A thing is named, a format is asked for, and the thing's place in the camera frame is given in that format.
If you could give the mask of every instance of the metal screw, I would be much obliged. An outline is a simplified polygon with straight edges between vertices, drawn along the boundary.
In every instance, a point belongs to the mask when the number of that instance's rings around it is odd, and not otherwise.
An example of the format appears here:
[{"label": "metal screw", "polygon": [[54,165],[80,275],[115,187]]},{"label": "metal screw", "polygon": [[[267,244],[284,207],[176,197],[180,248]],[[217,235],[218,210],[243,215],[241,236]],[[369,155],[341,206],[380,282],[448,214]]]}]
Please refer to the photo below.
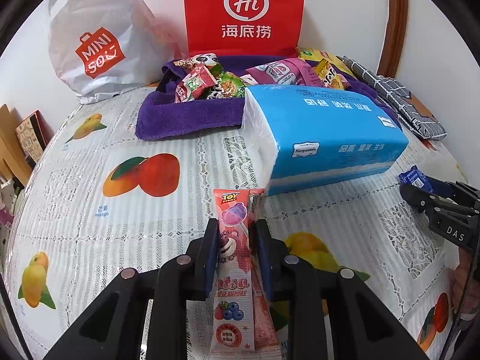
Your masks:
[{"label": "metal screw", "polygon": [[130,279],[135,276],[135,269],[133,268],[125,268],[120,272],[120,276],[124,279]]},{"label": "metal screw", "polygon": [[182,254],[177,257],[177,264],[180,266],[185,266],[191,261],[191,257],[188,254]]},{"label": "metal screw", "polygon": [[290,264],[292,266],[294,266],[295,264],[298,264],[300,261],[300,259],[294,254],[289,254],[288,256],[285,256],[284,260],[287,264]]},{"label": "metal screw", "polygon": [[344,278],[344,279],[351,279],[353,276],[354,276],[354,273],[351,269],[349,268],[343,268],[341,271],[340,271],[340,275]]}]

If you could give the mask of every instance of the tissue pack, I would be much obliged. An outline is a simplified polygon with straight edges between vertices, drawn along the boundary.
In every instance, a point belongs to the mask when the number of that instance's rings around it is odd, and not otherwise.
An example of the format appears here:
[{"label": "tissue pack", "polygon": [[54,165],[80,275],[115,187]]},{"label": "tissue pack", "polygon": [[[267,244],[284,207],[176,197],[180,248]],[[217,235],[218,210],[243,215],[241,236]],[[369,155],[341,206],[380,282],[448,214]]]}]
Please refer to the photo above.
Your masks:
[{"label": "tissue pack", "polygon": [[384,172],[408,144],[368,97],[294,85],[248,87],[241,134],[269,195]]}]

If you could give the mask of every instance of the yellow snack package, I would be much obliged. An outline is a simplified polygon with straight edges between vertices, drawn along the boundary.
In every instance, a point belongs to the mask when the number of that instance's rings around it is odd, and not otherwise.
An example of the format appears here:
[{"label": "yellow snack package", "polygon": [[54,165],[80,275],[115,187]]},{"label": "yellow snack package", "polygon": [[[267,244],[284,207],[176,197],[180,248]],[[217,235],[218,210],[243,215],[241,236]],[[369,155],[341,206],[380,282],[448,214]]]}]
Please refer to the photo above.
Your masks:
[{"label": "yellow snack package", "polygon": [[345,89],[340,76],[326,59],[322,59],[318,65],[314,67],[313,71],[318,75],[326,88],[339,89],[342,91]]},{"label": "yellow snack package", "polygon": [[343,63],[343,61],[338,58],[335,54],[326,51],[320,51],[317,49],[297,47],[297,55],[299,58],[308,59],[309,61],[318,61],[326,59],[328,62],[334,64],[342,72],[350,74],[352,77],[355,77],[353,72]]}]

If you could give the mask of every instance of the human hand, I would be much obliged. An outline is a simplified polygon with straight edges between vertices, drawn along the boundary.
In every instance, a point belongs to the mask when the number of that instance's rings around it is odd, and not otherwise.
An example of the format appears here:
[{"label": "human hand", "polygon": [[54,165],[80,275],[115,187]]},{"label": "human hand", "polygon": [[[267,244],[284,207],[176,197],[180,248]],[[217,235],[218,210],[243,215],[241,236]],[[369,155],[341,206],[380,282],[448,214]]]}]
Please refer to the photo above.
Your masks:
[{"label": "human hand", "polygon": [[[455,310],[458,310],[460,304],[460,298],[462,297],[463,288],[467,282],[467,276],[469,274],[469,267],[472,261],[472,257],[463,249],[458,248],[460,264],[455,269],[454,278],[455,282],[452,290],[452,303]],[[477,311],[480,305],[480,283],[472,279],[470,282],[469,292],[465,298],[465,304],[462,312],[465,314],[473,314]]]}]

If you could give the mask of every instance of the white plastic bag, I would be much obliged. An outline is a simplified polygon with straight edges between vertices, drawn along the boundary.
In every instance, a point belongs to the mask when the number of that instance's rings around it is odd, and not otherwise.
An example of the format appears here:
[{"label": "white plastic bag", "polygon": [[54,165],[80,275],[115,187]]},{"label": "white plastic bag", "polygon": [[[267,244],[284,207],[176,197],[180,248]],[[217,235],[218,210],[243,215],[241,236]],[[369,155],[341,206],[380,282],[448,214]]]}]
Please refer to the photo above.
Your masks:
[{"label": "white plastic bag", "polygon": [[174,46],[143,0],[49,0],[49,54],[55,72],[96,103],[154,83]]}]

